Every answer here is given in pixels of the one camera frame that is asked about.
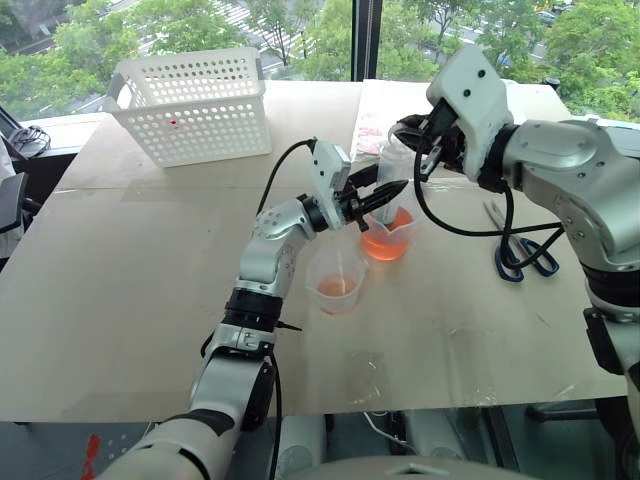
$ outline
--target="red object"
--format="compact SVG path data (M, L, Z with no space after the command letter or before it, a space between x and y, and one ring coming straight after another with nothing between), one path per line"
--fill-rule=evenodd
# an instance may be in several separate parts
M89 441L87 442L87 452L85 453L84 465L82 466L81 480L93 480L96 478L93 473L93 467L91 464L98 458L98 452L100 451L100 437L95 433L89 435Z

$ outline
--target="glass window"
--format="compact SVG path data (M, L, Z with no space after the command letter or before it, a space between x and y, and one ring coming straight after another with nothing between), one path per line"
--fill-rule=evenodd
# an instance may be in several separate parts
M637 0L385 0L380 38L378 78L429 81L473 43L503 78L558 83L573 114L640 122Z
M243 45L267 78L348 80L351 0L0 0L0 105L96 112L124 58Z

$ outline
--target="perforated basket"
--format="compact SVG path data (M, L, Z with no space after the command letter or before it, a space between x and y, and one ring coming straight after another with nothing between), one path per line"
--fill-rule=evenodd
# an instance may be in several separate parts
M271 152L255 48L118 63L104 109L161 167Z

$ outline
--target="scissors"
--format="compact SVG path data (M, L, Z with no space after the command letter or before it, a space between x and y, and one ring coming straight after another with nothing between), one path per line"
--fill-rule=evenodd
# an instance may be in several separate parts
M503 229L505 221L504 214L500 207L496 204L496 202L484 202L484 208L496 227L498 227L499 229ZM513 247L516 247L516 249L520 251L526 258L534 253L538 248L540 248L540 245L529 238L520 237L519 235L515 234L511 235L509 238L509 244L507 246L507 258L511 263L519 263L520 259L515 254ZM515 270L510 270L502 263L502 258L500 256L500 246L498 246L495 250L494 260L500 278L508 282L521 282L522 280L524 280L522 269L518 268ZM549 252L544 252L536 260L531 262L531 265L533 265L538 273L543 277L550 277L560 269L560 265Z

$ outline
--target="black wire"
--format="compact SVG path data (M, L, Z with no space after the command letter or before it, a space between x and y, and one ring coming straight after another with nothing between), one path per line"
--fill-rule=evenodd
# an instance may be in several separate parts
M413 163L413 186L416 194L416 199L418 200L418 204L420 208L425 213L425 215L431 220L433 223L438 225L439 227L444 228L445 230L455 233L457 235L463 235L466 237L493 237L493 236L501 236L500 240L500 259L502 264L512 270L517 270L527 265L533 263L538 257L543 255L547 249L555 242L560 236L564 233L564 228L562 228L561 223L546 223L541 225L533 225L531 227L522 227L522 228L511 228L513 223L513 213L514 213L514 203L513 203L513 194L511 193L511 189L508 186L505 186L503 193L506 197L507 203L507 213L505 218L505 225L503 230L495 230L495 231L472 231L472 230L462 230L457 227L453 227L448 223L440 220L436 217L433 212L429 209L426 200L424 199L424 193L422 192L422 182L427 182L429 180L429 176L438 166L439 160L436 159L432 168L426 173L420 173L420 166L422 163L422 154L424 149L426 148L426 141L420 142L418 148L416 149L416 156ZM512 263L507 254L507 249L509 247L509 237L514 233L521 232L533 232L537 230L547 230L550 228L557 228L557 230L542 244L540 248L538 248L535 252L533 252L529 257L524 259L519 263Z
M264 204L267 201L267 196L269 195L269 190L271 190L271 185L273 184L273 180L276 176L280 165L285 161L285 159L293 152L296 148L302 147L303 145L308 146L313 150L313 147L316 143L315 138L310 138L308 140L301 140L299 142L294 143L289 148L285 150L285 152L280 156L276 164L273 166L271 170L271 175L269 175L269 180L267 181L267 185L264 187L264 192L262 193L262 198L260 199L260 203L258 205L258 211L256 215L258 215L262 209L264 208ZM280 450L280 433L282 431L282 383L280 381L280 371L278 370L278 363L276 362L276 357L273 353L269 354L269 359L271 360L271 365L275 370L276 374L276 431L273 438L273 452L271 453L271 467L269 468L269 480L274 480L276 477L276 467L278 464L278 450Z
M280 370L278 370L276 356L273 353L270 353L269 359L271 360L271 365L276 372L276 433L273 437L273 452L271 453L271 467L269 469L268 477L268 480L274 480L276 478L278 450L280 450L280 432L282 430L282 384L280 383Z
M462 235L465 237L499 237L499 236L503 236L504 235L504 230L486 230L486 231L475 231L475 230L463 230L461 228L457 228L454 227L452 225L449 225L448 223L440 220L438 217L435 216L435 214L429 209L429 206L427 205L426 200L424 199L424 193L422 192L422 185L421 185L421 173L420 173L420 164L422 162L422 155L424 153L424 150L427 146L426 141L422 141L420 142L420 144L418 145L418 148L416 149L416 156L415 156L415 160L413 162L413 189L415 191L416 194L416 199L418 201L418 205L420 205L420 208L422 209L422 211L424 212L424 214L427 216L427 218L429 220L431 220L433 223L435 223L436 225L438 225L439 227L451 232L451 233L455 233L456 235ZM433 165L433 168L431 169L431 172L433 172L435 170L435 167L438 165L439 161L436 160L435 164ZM428 180L429 176L428 175L422 175L422 180L426 181ZM529 227L519 227L519 228L513 228L509 231L509 234L512 233L525 233L525 232L536 232L539 230L549 230L552 228L559 228L561 227L562 224L559 222L554 222L554 223L543 223L540 225L531 225Z
M500 260L502 260L502 264L508 269L518 270L520 268L526 267L527 265L531 265L538 259L540 255L544 254L544 252L547 251L547 249L553 244L553 242L555 242L562 236L562 234L564 233L564 228L560 227L558 228L558 230L553 232L553 234L542 245L540 245L540 248L538 248L522 262L512 263L509 259L509 255L507 254L507 250L509 248L509 236L511 235L511 233L513 233L513 231L511 230L511 224L513 222L513 213L515 209L513 205L513 194L511 193L511 189L507 188L504 191L504 194L507 199L507 213L505 215L504 221L504 235L500 240Z
M296 142L293 145L291 145L289 148L287 148L285 152L280 156L276 164L273 166L273 170L271 170L271 175L269 175L267 186L264 187L264 192L262 193L262 198L260 199L260 203L258 204L258 211L256 212L256 215L260 213L264 208L264 204L267 201L267 196L269 195L269 190L271 190L271 184L273 183L273 179L276 177L276 173L278 172L280 165L282 165L282 163L289 156L289 154L293 152L296 148L302 147L304 145L310 146L312 142L315 142L315 139L301 140L299 142Z

